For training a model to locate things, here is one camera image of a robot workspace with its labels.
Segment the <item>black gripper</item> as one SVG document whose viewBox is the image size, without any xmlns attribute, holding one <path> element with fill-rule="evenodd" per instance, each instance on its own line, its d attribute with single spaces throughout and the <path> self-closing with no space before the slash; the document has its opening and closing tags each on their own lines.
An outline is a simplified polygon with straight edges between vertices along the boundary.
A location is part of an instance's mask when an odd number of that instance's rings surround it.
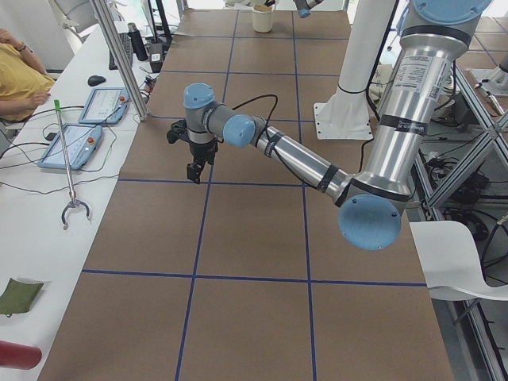
<svg viewBox="0 0 508 381">
<path fill-rule="evenodd" d="M 190 142 L 190 153 L 193 156 L 193 162 L 187 164 L 187 178 L 195 184 L 201 183 L 201 173 L 206 166 L 213 166 L 215 155 L 218 152 L 218 142 L 213 139 L 204 144 Z"/>
</svg>

